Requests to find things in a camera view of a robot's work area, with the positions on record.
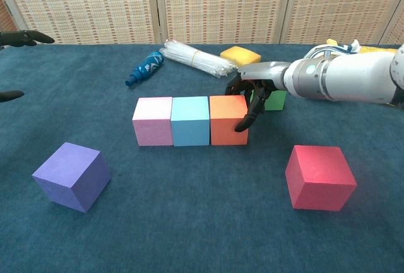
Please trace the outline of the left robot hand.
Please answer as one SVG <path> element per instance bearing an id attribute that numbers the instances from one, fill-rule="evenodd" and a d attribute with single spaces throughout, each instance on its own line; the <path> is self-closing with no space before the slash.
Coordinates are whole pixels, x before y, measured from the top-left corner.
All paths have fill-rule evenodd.
<path id="1" fill-rule="evenodd" d="M 37 43 L 53 44 L 55 40 L 36 30 L 18 30 L 1 32 L 1 47 L 12 46 L 35 46 Z M 8 102 L 23 97 L 24 92 L 20 90 L 10 90 L 1 92 L 1 102 Z"/>

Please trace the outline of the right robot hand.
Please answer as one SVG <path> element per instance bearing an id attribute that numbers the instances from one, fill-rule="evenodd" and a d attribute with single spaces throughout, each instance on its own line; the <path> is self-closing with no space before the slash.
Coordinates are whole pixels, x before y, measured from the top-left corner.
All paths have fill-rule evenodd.
<path id="1" fill-rule="evenodd" d="M 235 126 L 240 133 L 247 130 L 264 111 L 264 104 L 274 91 L 286 91 L 283 76 L 290 63 L 271 61 L 241 66 L 227 84 L 225 95 L 244 94 L 247 113 Z"/>

